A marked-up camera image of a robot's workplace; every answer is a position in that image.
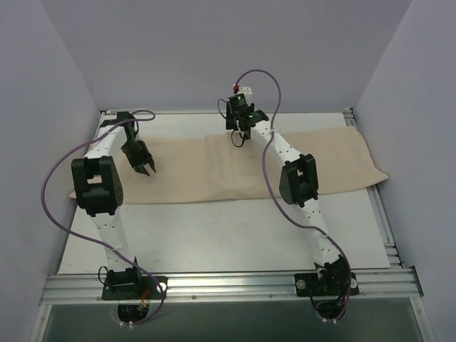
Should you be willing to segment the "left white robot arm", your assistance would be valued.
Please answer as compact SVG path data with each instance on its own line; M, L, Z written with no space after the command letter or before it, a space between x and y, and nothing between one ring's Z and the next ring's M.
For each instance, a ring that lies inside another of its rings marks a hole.
M139 135L139 124L129 111L118 112L113 120L100 125L101 139L82 158L71 162L77 204L92 219L107 256L104 286L135 299L144 289L144 278L136 266L136 257L128 246L120 206L124 192L115 157L126 156L133 171L150 176L155 161Z

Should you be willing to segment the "beige cloth kit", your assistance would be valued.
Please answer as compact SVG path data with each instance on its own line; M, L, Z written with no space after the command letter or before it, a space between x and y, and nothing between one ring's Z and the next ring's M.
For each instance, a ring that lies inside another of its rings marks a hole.
M312 154L318 173L318 193L361 190L386 181L388 175L374 164L363 136L355 128L326 128L285 133L301 153ZM133 171L119 153L115 164L126 204L185 204L269 197L261 169L262 149L253 141L241 148L229 134L199 139L145 138L156 172ZM273 190L279 190L280 169L270 157L266 170Z

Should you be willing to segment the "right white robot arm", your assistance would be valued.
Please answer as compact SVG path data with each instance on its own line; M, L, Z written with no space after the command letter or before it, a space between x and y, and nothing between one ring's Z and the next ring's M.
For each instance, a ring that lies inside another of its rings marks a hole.
M266 170L270 157L280 169L279 196L282 201L304 217L304 222L279 210L294 226L305 230L311 240L313 262L316 267L316 285L325 294L351 284L351 268L346 255L329 236L318 202L318 175L316 160L292 146L271 125L268 116L255 110L249 102L250 94L238 92L227 99L226 121L236 128L243 140L251 140L262 149L261 169L270 195L274 191Z

